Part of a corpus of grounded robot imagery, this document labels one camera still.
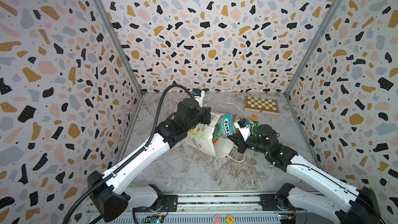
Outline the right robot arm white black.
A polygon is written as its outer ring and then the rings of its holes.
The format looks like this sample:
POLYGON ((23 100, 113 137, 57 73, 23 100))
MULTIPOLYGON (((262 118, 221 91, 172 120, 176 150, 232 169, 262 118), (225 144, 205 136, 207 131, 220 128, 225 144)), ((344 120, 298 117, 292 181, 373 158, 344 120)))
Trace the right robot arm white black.
POLYGON ((349 185, 307 161, 292 148, 279 142, 279 134, 268 124, 252 134, 246 122, 239 122, 227 138, 239 153, 252 150, 264 154, 274 167, 306 182, 318 191, 306 192, 285 183, 275 195, 276 206, 283 211, 301 208, 336 224, 382 224, 384 221, 374 191, 349 185))

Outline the teal mint candy packet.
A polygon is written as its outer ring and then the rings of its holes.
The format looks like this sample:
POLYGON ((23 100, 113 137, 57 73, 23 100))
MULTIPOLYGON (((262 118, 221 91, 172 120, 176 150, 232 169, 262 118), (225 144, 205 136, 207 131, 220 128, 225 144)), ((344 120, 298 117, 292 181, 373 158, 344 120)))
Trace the teal mint candy packet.
POLYGON ((238 128, 235 125, 240 119, 240 115, 221 114, 215 124, 213 138, 226 139, 228 136, 238 133, 238 128))

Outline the green lemon candy packet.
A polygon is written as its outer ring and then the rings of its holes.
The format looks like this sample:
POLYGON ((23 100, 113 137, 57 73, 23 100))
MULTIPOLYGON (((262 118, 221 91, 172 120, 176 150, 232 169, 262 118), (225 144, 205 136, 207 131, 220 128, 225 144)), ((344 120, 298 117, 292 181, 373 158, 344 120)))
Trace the green lemon candy packet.
POLYGON ((251 135, 257 136, 257 128, 259 125, 258 117, 256 115, 252 115, 251 117, 249 117, 249 119, 247 119, 247 122, 249 124, 251 135))

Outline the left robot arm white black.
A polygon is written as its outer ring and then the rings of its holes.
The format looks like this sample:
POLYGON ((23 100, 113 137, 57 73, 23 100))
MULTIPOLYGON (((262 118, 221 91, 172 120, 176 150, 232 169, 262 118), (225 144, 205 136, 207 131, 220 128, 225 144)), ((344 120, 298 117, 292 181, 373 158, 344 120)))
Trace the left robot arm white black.
POLYGON ((150 137, 133 153, 104 173, 95 171, 89 175, 90 199, 103 221, 111 222, 129 208, 146 208, 154 212, 163 209, 164 194, 156 185, 131 190, 128 186, 198 124, 210 124, 210 112, 210 107, 202 107, 195 99, 183 99, 173 117, 154 122, 150 137))

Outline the white paper gift bag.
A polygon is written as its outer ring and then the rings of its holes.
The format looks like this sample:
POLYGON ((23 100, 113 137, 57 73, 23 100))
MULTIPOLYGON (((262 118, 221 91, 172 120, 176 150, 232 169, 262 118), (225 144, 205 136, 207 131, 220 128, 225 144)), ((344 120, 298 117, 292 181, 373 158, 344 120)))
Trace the white paper gift bag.
POLYGON ((235 162, 239 162, 230 156, 233 147, 236 146, 232 141, 228 138, 213 138, 215 124, 221 114, 211 113, 211 123, 198 124, 193 130, 188 132, 184 141, 186 144, 212 157, 218 159, 227 157, 235 162))

